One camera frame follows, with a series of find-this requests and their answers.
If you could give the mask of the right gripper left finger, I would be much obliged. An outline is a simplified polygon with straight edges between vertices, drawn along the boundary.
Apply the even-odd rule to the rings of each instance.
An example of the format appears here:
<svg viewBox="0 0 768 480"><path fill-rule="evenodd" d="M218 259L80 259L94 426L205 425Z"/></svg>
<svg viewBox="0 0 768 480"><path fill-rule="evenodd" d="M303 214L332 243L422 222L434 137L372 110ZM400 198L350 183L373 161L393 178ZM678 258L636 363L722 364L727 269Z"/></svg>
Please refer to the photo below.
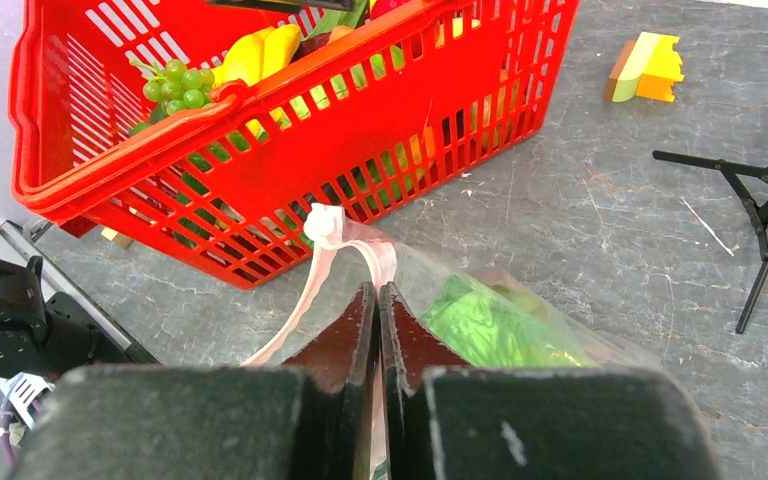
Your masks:
<svg viewBox="0 0 768 480"><path fill-rule="evenodd" d="M101 365L58 383L13 479L365 479L373 286L279 366Z"/></svg>

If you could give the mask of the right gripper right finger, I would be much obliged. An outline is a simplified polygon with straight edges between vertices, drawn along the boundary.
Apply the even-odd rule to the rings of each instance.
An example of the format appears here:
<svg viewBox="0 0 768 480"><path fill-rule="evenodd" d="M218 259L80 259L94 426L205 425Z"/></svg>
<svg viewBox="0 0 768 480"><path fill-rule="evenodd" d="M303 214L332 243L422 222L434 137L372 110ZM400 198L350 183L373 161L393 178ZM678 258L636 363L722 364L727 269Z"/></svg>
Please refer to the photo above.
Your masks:
<svg viewBox="0 0 768 480"><path fill-rule="evenodd" d="M392 479L718 479L688 394L643 368L481 369L379 293Z"/></svg>

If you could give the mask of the napa cabbage toy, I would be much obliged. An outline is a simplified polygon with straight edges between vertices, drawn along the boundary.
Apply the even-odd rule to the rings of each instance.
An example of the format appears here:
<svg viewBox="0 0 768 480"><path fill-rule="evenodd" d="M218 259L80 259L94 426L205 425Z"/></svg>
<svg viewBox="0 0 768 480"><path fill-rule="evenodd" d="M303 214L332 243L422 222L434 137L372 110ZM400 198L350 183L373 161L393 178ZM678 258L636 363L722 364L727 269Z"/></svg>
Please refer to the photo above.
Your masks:
<svg viewBox="0 0 768 480"><path fill-rule="evenodd" d="M539 297L449 276L420 322L450 350L486 368L595 367L564 320Z"/></svg>

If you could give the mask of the clear zip top bag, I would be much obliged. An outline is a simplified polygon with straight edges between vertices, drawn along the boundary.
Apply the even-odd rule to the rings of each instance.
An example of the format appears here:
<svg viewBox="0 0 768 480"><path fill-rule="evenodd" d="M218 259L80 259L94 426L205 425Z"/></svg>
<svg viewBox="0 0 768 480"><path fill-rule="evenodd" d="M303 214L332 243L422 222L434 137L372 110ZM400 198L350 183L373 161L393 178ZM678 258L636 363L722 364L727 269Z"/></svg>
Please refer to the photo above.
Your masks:
<svg viewBox="0 0 768 480"><path fill-rule="evenodd" d="M315 204L300 299L253 357L295 372L293 479L662 479L658 379L540 297Z"/></svg>

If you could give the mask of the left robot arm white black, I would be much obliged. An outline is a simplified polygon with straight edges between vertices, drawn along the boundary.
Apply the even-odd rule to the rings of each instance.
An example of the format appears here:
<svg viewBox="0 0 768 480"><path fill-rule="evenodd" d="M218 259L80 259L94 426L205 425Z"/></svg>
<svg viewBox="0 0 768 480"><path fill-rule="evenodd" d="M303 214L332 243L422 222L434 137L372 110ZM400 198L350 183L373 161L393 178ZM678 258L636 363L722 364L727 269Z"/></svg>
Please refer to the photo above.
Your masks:
<svg viewBox="0 0 768 480"><path fill-rule="evenodd" d="M0 436L12 424L35 426L44 398L65 373L96 364L157 359L79 289L57 283L44 259L0 259Z"/></svg>

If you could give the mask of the wooden block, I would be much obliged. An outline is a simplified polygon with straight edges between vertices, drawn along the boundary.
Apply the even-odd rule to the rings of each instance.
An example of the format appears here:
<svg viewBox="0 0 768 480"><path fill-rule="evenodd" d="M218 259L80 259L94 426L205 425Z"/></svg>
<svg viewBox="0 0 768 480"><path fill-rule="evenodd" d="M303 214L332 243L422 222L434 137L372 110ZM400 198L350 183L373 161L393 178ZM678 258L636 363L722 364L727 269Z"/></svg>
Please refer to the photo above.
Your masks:
<svg viewBox="0 0 768 480"><path fill-rule="evenodd" d="M134 243L134 240L129 236L108 227L103 228L100 234L103 238L122 249L128 249Z"/></svg>

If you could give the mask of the red plastic basket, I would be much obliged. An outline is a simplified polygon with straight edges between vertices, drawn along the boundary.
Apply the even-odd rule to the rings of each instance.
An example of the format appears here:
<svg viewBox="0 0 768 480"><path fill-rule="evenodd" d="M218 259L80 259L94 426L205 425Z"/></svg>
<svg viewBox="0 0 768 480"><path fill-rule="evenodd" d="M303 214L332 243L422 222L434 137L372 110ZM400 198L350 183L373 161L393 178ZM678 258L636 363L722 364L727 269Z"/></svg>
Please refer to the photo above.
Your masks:
<svg viewBox="0 0 768 480"><path fill-rule="evenodd" d="M14 198L241 289L307 258L313 203L371 221L544 122L575 1L410 1L201 111L148 119L139 62L217 64L324 19L203 1L29 1L11 68Z"/></svg>

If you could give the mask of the green grapes toy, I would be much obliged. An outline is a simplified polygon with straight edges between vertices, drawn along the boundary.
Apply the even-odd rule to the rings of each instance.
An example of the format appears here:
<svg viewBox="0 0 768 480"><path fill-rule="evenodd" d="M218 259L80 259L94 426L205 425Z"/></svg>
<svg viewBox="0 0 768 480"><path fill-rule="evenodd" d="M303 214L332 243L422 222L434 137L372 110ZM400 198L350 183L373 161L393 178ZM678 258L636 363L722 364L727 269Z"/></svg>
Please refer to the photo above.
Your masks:
<svg viewBox="0 0 768 480"><path fill-rule="evenodd" d="M130 128L130 136L181 111L208 106L210 93L218 85L212 69L190 68L177 58L165 65L147 64L137 59L131 59L130 64L143 72L142 95L152 104L147 119Z"/></svg>

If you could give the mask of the yellow banana bunch toy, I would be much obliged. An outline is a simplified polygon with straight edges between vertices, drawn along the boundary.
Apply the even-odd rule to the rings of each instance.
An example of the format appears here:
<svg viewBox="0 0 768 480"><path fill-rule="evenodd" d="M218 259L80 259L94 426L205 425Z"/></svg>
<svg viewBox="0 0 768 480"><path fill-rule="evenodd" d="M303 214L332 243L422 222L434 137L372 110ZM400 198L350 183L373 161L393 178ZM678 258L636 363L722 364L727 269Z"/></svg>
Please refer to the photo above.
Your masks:
<svg viewBox="0 0 768 480"><path fill-rule="evenodd" d="M213 88L242 81L253 86L287 67L302 41L301 28L293 23L267 27L239 38L224 61L212 69Z"/></svg>

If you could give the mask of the microphone on black tripod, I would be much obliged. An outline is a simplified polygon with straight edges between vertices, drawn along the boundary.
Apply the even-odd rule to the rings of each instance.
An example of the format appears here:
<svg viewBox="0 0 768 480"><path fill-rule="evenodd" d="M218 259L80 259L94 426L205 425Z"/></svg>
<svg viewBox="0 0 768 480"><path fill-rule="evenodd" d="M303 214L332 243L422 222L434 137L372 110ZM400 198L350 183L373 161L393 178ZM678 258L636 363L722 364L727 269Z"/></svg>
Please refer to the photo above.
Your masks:
<svg viewBox="0 0 768 480"><path fill-rule="evenodd" d="M734 328L737 334L743 334L750 323L751 315L768 277L768 199L760 204L749 192L742 179L744 177L754 178L768 185L768 165L765 167L752 166L724 159L711 159L661 150L653 151L652 157L659 161L715 170L725 178L741 200L755 232L761 259L760 269Z"/></svg>

